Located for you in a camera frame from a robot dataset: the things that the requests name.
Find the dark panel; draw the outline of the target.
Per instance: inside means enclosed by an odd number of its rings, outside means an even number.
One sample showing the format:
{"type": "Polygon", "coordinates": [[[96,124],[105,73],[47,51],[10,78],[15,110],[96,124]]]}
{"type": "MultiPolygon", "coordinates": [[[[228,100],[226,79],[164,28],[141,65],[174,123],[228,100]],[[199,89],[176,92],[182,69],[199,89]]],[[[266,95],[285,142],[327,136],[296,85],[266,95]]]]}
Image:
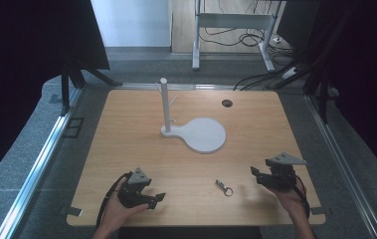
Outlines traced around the dark panel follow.
{"type": "Polygon", "coordinates": [[[306,49],[318,8],[318,2],[287,0],[277,34],[297,51],[306,49]]]}

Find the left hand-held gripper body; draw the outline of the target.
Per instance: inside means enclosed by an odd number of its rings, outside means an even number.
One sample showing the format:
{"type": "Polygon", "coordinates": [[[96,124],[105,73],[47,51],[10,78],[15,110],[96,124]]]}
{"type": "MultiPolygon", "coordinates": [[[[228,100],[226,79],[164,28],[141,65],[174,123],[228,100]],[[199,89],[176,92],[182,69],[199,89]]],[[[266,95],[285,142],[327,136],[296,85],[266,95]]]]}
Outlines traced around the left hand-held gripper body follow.
{"type": "Polygon", "coordinates": [[[131,171],[118,191],[120,203],[126,208],[132,208],[154,201],[153,196],[142,194],[142,190],[149,186],[151,181],[152,179],[141,168],[137,167],[134,171],[131,171]]]}

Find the person's left hand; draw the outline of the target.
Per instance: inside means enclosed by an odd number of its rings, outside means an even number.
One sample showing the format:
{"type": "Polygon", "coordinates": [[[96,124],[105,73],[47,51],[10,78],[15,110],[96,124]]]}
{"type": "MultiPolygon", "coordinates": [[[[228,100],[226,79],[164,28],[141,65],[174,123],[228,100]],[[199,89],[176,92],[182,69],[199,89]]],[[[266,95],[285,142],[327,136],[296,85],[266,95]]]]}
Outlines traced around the person's left hand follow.
{"type": "Polygon", "coordinates": [[[105,206],[99,229],[114,232],[119,229],[129,217],[148,209],[147,204],[137,205],[132,208],[124,207],[118,199],[118,191],[115,189],[105,206]]]}

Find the white peg stand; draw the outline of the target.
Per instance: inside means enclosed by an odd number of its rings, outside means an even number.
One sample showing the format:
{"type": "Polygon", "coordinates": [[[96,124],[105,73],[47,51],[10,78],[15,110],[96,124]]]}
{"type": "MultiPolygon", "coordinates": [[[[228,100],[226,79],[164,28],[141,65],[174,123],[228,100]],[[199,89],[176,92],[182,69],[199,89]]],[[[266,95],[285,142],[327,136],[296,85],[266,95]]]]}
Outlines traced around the white peg stand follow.
{"type": "Polygon", "coordinates": [[[156,88],[162,98],[164,125],[160,129],[160,133],[164,137],[179,138],[197,153],[213,153],[224,145],[227,139],[226,129],[216,119],[195,118],[185,124],[174,125],[170,116],[170,108],[177,97],[169,101],[168,82],[165,78],[159,80],[156,88]]]}

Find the black curtain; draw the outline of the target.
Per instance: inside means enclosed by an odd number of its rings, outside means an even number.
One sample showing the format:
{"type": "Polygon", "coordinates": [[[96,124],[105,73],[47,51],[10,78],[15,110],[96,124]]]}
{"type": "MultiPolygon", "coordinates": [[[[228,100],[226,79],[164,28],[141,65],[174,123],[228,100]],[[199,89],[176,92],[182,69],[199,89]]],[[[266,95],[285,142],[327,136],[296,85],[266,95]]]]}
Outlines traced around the black curtain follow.
{"type": "Polygon", "coordinates": [[[0,161],[67,63],[108,67],[92,0],[0,0],[0,161]]]}
{"type": "Polygon", "coordinates": [[[377,0],[322,0],[326,19],[355,10],[330,52],[337,106],[377,157],[377,0]]]}

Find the white power strip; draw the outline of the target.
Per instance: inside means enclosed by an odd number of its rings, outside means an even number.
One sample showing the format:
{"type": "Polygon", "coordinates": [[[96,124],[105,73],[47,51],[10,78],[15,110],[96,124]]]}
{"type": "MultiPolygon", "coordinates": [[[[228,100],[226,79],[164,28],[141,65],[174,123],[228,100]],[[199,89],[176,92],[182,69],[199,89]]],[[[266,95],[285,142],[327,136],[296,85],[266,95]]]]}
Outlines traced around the white power strip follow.
{"type": "Polygon", "coordinates": [[[286,71],[284,74],[283,74],[283,79],[286,80],[287,78],[295,75],[296,73],[298,72],[298,68],[296,67],[292,67],[290,68],[288,71],[286,71]]]}

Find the black metal stand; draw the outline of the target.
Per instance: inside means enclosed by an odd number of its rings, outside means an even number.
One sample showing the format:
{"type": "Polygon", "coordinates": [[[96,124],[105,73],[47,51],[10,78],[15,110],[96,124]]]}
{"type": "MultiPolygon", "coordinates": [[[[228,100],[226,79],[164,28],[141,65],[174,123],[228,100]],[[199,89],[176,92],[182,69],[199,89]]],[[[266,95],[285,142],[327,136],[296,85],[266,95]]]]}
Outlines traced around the black metal stand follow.
{"type": "Polygon", "coordinates": [[[302,88],[307,96],[313,95],[316,91],[319,91],[317,97],[318,115],[324,122],[327,122],[326,105],[328,100],[328,76],[326,74],[326,64],[338,37],[338,25],[341,23],[341,18],[341,13],[334,15],[328,26],[324,29],[323,34],[318,41],[318,55],[312,63],[310,76],[302,88]]]}
{"type": "Polygon", "coordinates": [[[121,82],[111,79],[101,71],[95,68],[82,67],[71,60],[65,60],[61,74],[61,93],[62,93],[62,111],[61,116],[64,117],[71,108],[70,101],[70,84],[75,88],[82,89],[86,85],[86,80],[83,76],[82,70],[89,72],[99,80],[111,86],[122,86],[121,82]]]}

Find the aluminium rail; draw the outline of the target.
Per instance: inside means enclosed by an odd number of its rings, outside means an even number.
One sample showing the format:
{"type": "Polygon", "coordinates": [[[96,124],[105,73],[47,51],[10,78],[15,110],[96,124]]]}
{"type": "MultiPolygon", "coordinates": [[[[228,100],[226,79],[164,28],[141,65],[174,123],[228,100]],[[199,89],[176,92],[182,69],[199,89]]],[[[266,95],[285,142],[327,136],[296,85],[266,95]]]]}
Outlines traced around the aluminium rail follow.
{"type": "Polygon", "coordinates": [[[345,182],[345,185],[370,234],[370,237],[372,239],[377,239],[377,216],[372,206],[370,205],[361,185],[357,181],[349,164],[347,163],[346,158],[340,149],[329,125],[320,116],[316,100],[310,96],[304,96],[304,99],[310,108],[317,127],[319,128],[332,158],[338,167],[343,181],[345,182]]]}
{"type": "Polygon", "coordinates": [[[53,92],[42,91],[42,99],[0,163],[0,239],[11,239],[21,222],[82,91],[69,93],[65,100],[71,107],[63,113],[62,102],[48,103],[53,92]]]}

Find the white metal desk frame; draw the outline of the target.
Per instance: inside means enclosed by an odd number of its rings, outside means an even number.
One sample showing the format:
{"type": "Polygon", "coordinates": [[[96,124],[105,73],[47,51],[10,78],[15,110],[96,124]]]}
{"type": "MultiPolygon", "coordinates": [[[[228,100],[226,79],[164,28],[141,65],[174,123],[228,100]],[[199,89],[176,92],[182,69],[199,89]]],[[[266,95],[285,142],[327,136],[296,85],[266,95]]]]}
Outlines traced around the white metal desk frame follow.
{"type": "Polygon", "coordinates": [[[202,0],[195,0],[195,36],[192,50],[192,69],[200,69],[200,29],[257,29],[264,30],[263,42],[259,44],[260,53],[269,72],[275,71],[275,66],[268,52],[270,41],[279,16],[282,2],[278,1],[272,14],[232,14],[232,13],[207,13],[201,11],[202,0]]]}

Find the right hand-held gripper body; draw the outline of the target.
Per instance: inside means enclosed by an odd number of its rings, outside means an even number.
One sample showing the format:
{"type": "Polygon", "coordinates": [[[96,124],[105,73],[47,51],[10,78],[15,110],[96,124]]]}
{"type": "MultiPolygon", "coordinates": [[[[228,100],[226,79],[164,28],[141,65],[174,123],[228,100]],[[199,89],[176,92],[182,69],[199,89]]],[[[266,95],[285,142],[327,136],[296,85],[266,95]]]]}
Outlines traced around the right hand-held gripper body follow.
{"type": "Polygon", "coordinates": [[[266,187],[278,190],[289,189],[292,185],[296,185],[296,174],[293,167],[295,165],[307,165],[305,160],[286,152],[266,159],[265,163],[271,171],[270,174],[265,173],[265,176],[269,179],[269,186],[266,187]]]}

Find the person's right hand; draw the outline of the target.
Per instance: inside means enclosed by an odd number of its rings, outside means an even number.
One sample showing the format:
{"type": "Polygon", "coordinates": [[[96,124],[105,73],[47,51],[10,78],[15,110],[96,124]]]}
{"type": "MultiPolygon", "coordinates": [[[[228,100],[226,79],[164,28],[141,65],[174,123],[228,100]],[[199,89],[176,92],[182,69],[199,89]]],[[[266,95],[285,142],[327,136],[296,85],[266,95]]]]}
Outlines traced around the person's right hand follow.
{"type": "Polygon", "coordinates": [[[302,204],[300,196],[293,190],[281,191],[273,188],[269,188],[277,199],[281,206],[286,210],[290,216],[305,216],[306,212],[302,204]]]}

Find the metal keychain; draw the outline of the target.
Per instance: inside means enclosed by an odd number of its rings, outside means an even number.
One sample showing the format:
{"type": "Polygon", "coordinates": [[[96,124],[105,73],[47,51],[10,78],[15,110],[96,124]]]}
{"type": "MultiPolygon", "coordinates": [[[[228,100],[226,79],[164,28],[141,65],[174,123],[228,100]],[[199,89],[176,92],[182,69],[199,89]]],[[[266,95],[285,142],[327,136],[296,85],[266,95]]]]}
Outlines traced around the metal keychain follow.
{"type": "Polygon", "coordinates": [[[215,180],[216,185],[223,191],[225,196],[232,196],[234,191],[231,187],[224,184],[221,180],[216,179],[215,180]]]}

